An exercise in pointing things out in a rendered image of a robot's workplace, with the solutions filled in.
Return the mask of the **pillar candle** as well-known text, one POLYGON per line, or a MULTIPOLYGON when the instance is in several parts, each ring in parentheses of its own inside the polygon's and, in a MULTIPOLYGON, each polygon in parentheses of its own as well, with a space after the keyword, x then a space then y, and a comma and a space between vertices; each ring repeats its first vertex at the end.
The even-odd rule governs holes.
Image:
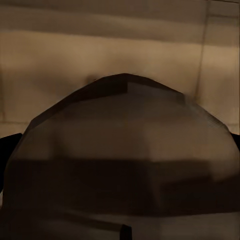
POLYGON ((30 122, 1 216, 11 240, 240 240, 240 150, 184 93, 105 76, 30 122))

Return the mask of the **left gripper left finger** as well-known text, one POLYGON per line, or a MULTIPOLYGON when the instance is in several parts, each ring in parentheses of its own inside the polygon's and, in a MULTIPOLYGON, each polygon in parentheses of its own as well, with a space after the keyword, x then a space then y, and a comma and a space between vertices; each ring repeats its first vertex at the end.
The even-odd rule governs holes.
POLYGON ((22 133, 17 133, 0 138, 0 193, 4 187, 4 172, 7 162, 22 136, 22 133))

